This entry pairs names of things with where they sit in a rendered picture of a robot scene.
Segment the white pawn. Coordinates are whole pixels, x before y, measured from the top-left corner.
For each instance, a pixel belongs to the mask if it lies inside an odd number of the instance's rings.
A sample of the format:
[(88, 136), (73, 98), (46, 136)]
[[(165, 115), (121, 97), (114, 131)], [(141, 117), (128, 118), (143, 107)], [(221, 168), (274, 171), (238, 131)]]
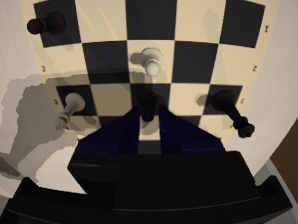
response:
[(160, 73), (163, 56), (158, 49), (151, 47), (142, 52), (140, 61), (145, 68), (146, 74), (150, 77), (155, 77)]

